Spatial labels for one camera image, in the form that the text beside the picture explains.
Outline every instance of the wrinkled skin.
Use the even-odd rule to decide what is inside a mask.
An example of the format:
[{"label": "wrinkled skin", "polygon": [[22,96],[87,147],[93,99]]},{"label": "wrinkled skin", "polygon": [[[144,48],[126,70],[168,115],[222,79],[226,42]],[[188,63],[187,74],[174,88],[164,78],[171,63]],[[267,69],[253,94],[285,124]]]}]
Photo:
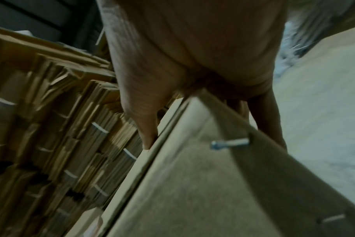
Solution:
[{"label": "wrinkled skin", "polygon": [[180,90],[205,87],[286,148],[272,90],[285,0],[98,0],[123,109],[144,149],[157,111]]}]

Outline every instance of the concrete floor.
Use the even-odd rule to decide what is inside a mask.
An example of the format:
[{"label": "concrete floor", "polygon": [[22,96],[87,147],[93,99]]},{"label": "concrete floor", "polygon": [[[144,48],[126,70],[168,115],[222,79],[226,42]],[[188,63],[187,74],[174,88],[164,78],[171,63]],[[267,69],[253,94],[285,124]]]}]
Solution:
[{"label": "concrete floor", "polygon": [[355,28],[320,42],[274,91],[289,153],[355,203]]}]

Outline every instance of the folded cardboard edge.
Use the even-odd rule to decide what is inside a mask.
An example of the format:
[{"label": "folded cardboard edge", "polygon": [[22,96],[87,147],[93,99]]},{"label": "folded cardboard edge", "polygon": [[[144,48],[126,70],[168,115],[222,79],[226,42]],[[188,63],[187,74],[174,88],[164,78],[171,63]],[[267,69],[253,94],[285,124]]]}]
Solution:
[{"label": "folded cardboard edge", "polygon": [[150,150],[143,150],[141,152],[140,156],[137,158],[133,167],[112,198],[110,204],[105,209],[103,215],[101,216],[103,219],[103,224],[99,230],[99,236],[107,235],[107,233],[114,225],[116,219],[120,216],[125,205],[132,197],[132,194],[137,189],[139,183],[142,180],[142,177],[146,174],[159,149],[162,147],[180,115],[184,111],[186,103],[182,105],[182,101],[183,98],[177,99],[171,105],[165,116],[162,118],[160,124],[158,125],[159,138]]}]

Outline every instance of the skin crease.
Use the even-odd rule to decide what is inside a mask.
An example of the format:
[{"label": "skin crease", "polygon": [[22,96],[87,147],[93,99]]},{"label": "skin crease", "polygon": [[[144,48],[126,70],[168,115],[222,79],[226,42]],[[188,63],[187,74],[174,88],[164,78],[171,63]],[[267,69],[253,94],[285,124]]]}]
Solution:
[{"label": "skin crease", "polygon": [[258,129],[286,149],[272,90],[285,0],[97,1],[121,103],[144,149],[172,94],[202,87],[243,117],[250,110]]}]

